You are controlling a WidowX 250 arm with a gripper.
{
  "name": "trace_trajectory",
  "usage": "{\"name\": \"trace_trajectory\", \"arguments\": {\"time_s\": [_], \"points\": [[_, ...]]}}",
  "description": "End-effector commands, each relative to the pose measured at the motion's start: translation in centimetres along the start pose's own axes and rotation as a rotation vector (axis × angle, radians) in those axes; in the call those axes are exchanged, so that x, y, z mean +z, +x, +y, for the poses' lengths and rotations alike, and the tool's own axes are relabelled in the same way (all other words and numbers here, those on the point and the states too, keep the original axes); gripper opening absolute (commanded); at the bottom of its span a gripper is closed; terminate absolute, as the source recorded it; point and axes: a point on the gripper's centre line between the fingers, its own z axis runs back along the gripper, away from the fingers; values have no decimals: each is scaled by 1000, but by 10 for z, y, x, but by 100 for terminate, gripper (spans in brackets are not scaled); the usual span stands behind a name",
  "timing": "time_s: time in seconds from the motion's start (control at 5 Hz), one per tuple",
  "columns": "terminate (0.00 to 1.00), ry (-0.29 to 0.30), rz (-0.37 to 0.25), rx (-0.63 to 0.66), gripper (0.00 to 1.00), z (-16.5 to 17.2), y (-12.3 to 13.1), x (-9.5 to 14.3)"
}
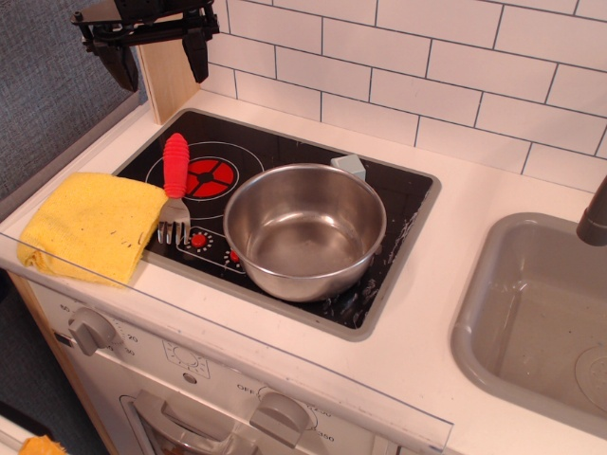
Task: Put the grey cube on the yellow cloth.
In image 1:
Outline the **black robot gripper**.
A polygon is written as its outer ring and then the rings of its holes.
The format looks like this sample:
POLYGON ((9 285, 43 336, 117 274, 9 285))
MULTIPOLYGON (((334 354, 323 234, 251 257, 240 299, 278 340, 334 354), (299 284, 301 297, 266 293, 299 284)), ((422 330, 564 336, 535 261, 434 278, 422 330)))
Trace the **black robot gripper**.
POLYGON ((122 46, 182 38, 194 80, 209 77, 207 41, 219 32, 211 1, 100 1, 75 11, 70 21, 86 43, 95 43, 96 55, 125 90, 138 90, 138 68, 131 50, 122 46))

